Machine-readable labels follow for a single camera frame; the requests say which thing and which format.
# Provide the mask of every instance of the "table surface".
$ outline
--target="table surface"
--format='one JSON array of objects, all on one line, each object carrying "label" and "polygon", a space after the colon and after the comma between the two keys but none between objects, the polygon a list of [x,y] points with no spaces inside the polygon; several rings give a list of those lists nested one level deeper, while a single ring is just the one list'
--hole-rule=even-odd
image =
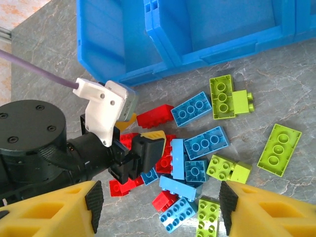
[{"label": "table surface", "polygon": [[[13,54],[58,76],[92,79],[77,62],[76,1],[52,0],[13,30]],[[183,128],[174,122],[161,125],[166,134],[189,138],[218,125],[224,127],[231,145],[218,154],[252,164],[248,184],[316,204],[316,40],[293,44],[135,87],[140,99],[138,114],[162,104],[178,105],[201,91],[209,92],[208,79],[231,74],[235,90],[253,93],[255,112],[230,120],[204,116]],[[39,99],[57,105],[67,118],[68,138],[80,136],[79,116],[87,101],[70,89],[12,66],[12,100]],[[256,164],[275,123],[303,132],[282,178]],[[127,132],[143,132],[134,124]],[[158,182],[142,185],[122,198],[110,197],[111,175],[104,171],[104,204],[98,237],[169,236],[151,202],[160,193]],[[210,178],[203,195],[218,199],[220,182]],[[172,236],[194,237],[196,216]],[[226,236],[221,221],[220,237]]]}]

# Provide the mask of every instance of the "blue plastic bin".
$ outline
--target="blue plastic bin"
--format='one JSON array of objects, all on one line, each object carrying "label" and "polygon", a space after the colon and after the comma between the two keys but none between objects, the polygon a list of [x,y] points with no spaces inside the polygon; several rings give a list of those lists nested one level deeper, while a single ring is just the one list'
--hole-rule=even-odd
[{"label": "blue plastic bin", "polygon": [[315,36],[316,0],[77,0],[78,60],[138,85]]},{"label": "blue plastic bin", "polygon": [[316,0],[296,0],[295,41],[316,37]]}]

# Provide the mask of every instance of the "red lego brick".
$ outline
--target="red lego brick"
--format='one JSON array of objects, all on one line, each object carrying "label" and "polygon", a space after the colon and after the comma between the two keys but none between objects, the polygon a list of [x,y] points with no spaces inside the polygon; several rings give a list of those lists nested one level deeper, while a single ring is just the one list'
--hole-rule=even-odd
[{"label": "red lego brick", "polygon": [[127,195],[129,193],[129,191],[127,191],[125,193],[122,193],[120,191],[120,188],[119,188],[120,183],[116,179],[110,180],[109,184],[110,184],[110,195],[111,195],[111,197],[122,197],[122,196],[125,196],[125,195]]},{"label": "red lego brick", "polygon": [[136,183],[131,179],[128,179],[128,181],[125,184],[119,183],[119,189],[122,193],[129,192],[130,190],[132,190],[136,187],[137,187]]},{"label": "red lego brick", "polygon": [[171,174],[172,157],[170,155],[170,152],[171,152],[170,142],[172,141],[172,139],[175,139],[175,138],[177,138],[176,135],[166,135],[166,145],[164,147],[163,155],[162,155],[161,159],[156,163],[156,172],[157,173]]},{"label": "red lego brick", "polygon": [[177,199],[178,196],[176,194],[170,194],[169,191],[162,191],[153,200],[152,204],[157,211],[166,211]]},{"label": "red lego brick", "polygon": [[119,141],[130,150],[132,149],[132,139],[138,134],[137,132],[123,134],[119,137]]},{"label": "red lego brick", "polygon": [[173,121],[171,110],[174,107],[171,105],[161,105],[153,110],[149,110],[137,116],[138,126],[142,128],[157,127],[160,124]]},{"label": "red lego brick", "polygon": [[134,183],[136,184],[137,187],[143,185],[144,180],[142,179],[142,176],[139,176],[137,179],[135,179]]}]

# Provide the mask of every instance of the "screw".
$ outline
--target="screw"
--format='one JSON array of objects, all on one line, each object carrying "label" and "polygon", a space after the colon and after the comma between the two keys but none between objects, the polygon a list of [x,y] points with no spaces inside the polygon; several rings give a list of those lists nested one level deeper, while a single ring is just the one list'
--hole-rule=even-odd
[{"label": "screw", "polygon": [[48,126],[47,130],[50,131],[50,132],[53,132],[53,131],[56,130],[56,127],[55,126]]},{"label": "screw", "polygon": [[6,113],[0,114],[0,119],[6,119],[7,117],[8,117],[8,114],[6,114]]},{"label": "screw", "polygon": [[9,137],[8,138],[8,143],[16,143],[19,140],[18,137]]},{"label": "screw", "polygon": [[36,110],[43,110],[45,107],[43,105],[37,105]]}]

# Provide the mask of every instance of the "lime green lego brick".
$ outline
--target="lime green lego brick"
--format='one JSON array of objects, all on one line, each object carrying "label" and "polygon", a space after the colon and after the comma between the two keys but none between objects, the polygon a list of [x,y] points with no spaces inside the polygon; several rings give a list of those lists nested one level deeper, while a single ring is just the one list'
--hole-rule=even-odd
[{"label": "lime green lego brick", "polygon": [[302,132],[275,124],[257,166],[282,177]]},{"label": "lime green lego brick", "polygon": [[239,161],[234,167],[234,171],[232,173],[230,181],[245,184],[248,180],[251,169],[252,165],[245,164],[244,162]]},{"label": "lime green lego brick", "polygon": [[233,92],[233,105],[235,115],[247,114],[255,111],[253,103],[252,93],[247,90],[239,90]]},{"label": "lime green lego brick", "polygon": [[206,173],[220,181],[230,180],[235,164],[225,157],[213,155]]},{"label": "lime green lego brick", "polygon": [[216,237],[220,218],[220,206],[216,201],[198,201],[198,226],[196,237]]},{"label": "lime green lego brick", "polygon": [[233,103],[233,81],[231,75],[209,80],[214,119],[235,118]]}]

